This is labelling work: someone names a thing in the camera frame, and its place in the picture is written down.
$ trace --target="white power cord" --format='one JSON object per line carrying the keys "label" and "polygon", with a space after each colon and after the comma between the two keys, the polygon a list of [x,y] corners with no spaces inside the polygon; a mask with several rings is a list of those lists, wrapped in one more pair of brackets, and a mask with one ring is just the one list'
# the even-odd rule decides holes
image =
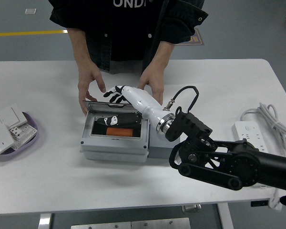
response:
{"label": "white power cord", "polygon": [[277,118],[276,108],[270,104],[266,106],[265,104],[259,103],[260,106],[257,109],[245,110],[240,120],[244,120],[246,114],[261,114],[266,120],[268,126],[273,130],[279,144],[283,149],[286,150],[286,126],[284,126]]}

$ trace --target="person's hand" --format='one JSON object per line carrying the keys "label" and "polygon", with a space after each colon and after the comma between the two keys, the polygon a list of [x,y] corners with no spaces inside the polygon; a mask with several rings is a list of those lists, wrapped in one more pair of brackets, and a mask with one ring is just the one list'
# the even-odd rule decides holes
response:
{"label": "person's hand", "polygon": [[82,112],[86,115],[88,109],[83,103],[84,100],[89,99],[91,101],[97,101],[96,98],[92,97],[89,93],[89,85],[94,80],[101,92],[106,92],[105,83],[102,79],[100,69],[92,61],[86,61],[78,64],[79,78],[78,78],[78,100],[81,105]]}
{"label": "person's hand", "polygon": [[149,85],[152,89],[153,98],[160,105],[163,103],[164,69],[162,65],[151,62],[142,73],[138,86],[138,88],[144,90],[145,85]]}

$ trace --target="robotic arm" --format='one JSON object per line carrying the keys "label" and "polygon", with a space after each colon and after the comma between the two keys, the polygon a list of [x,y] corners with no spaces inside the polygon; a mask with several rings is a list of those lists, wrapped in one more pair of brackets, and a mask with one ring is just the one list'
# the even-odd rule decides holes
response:
{"label": "robotic arm", "polygon": [[[197,96],[191,106],[198,97],[198,91],[192,88]],[[255,183],[286,190],[286,157],[262,153],[246,139],[236,142],[214,141],[209,137],[212,129],[190,113],[190,108],[184,113],[178,107],[176,113],[172,114],[168,109],[163,110],[144,90],[116,86],[104,96],[110,94],[122,95],[143,118],[151,121],[157,133],[165,134],[168,141],[176,140],[182,133],[187,135],[185,141],[173,148],[169,158],[171,167],[178,169],[181,175],[231,190],[240,190]],[[226,148],[227,152],[216,152],[218,147]],[[286,205],[286,197],[280,201]]]}

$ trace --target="black t-shirt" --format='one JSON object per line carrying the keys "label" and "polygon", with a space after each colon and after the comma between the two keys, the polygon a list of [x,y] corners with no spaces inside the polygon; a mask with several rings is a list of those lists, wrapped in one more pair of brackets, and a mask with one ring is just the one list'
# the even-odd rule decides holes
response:
{"label": "black t-shirt", "polygon": [[142,60],[147,39],[145,0],[112,1],[111,60]]}

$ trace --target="person's left hand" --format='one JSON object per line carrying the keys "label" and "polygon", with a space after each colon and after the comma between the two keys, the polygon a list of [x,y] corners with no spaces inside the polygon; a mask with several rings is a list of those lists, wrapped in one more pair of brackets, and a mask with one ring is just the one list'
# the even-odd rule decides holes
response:
{"label": "person's left hand", "polygon": [[144,90],[145,85],[149,85],[152,89],[153,98],[160,105],[163,103],[164,92],[164,67],[151,62],[141,75],[138,88]]}

